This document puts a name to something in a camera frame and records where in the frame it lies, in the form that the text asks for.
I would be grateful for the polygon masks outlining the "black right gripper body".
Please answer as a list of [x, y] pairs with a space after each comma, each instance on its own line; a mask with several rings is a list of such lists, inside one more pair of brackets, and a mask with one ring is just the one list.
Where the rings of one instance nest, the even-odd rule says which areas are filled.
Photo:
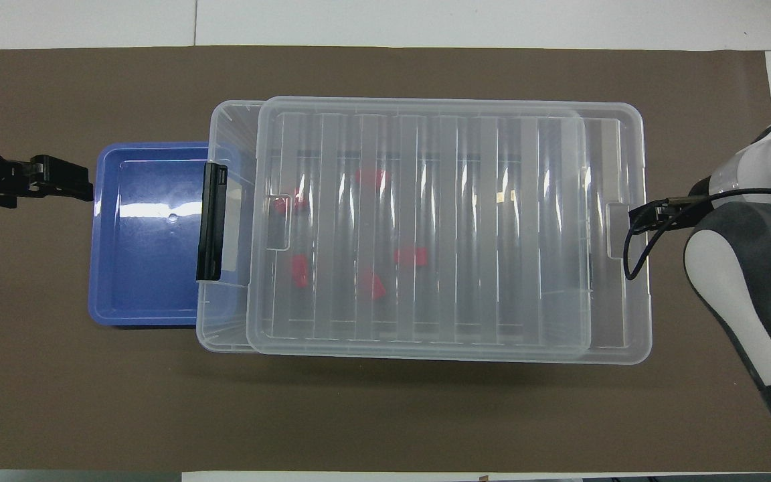
[[710, 181], [710, 176], [704, 177], [691, 187], [687, 195], [673, 196], [661, 202], [659, 220], [670, 220], [673, 216], [679, 216], [677, 220], [703, 219], [713, 210], [713, 205], [707, 201]]

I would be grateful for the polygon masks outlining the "clear plastic box lid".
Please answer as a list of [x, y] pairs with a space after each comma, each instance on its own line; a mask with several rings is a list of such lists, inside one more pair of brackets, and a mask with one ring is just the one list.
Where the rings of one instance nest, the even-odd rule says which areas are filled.
[[637, 364], [651, 293], [622, 102], [281, 96], [260, 109], [246, 336], [258, 353]]

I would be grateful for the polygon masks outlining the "blue plastic tray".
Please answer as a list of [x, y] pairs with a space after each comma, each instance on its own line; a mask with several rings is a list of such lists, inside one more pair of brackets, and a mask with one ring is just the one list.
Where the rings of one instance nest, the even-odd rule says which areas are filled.
[[88, 312], [111, 327], [193, 327], [205, 141], [117, 143], [97, 159]]

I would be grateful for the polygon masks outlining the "black box latch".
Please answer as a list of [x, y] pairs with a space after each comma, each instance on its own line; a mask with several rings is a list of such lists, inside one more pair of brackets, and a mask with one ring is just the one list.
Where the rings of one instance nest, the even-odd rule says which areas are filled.
[[206, 163], [195, 277], [198, 281], [217, 281], [221, 277], [227, 188], [226, 165]]

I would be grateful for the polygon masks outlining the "clear plastic storage box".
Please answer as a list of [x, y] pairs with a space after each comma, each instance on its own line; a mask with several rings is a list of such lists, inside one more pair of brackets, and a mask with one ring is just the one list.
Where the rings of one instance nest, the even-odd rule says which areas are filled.
[[[226, 165], [221, 277], [198, 281], [216, 353], [538, 362], [590, 347], [584, 116], [550, 102], [278, 96], [212, 115]], [[356, 183], [380, 168], [383, 188]], [[277, 195], [303, 192], [279, 216]], [[428, 265], [394, 252], [424, 246]], [[297, 288], [291, 256], [308, 256]], [[388, 291], [359, 296], [376, 272]]]

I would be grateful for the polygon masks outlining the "brown table mat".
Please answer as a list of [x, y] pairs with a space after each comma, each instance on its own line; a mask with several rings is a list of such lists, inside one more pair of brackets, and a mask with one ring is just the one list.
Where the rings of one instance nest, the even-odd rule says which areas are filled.
[[[225, 100], [278, 95], [626, 102], [651, 199], [771, 123], [763, 52], [153, 47], [0, 51], [0, 153], [95, 168], [120, 141], [204, 141]], [[635, 366], [209, 353], [88, 314], [92, 206], [0, 208], [0, 469], [771, 472], [771, 416], [689, 287], [651, 254]]]

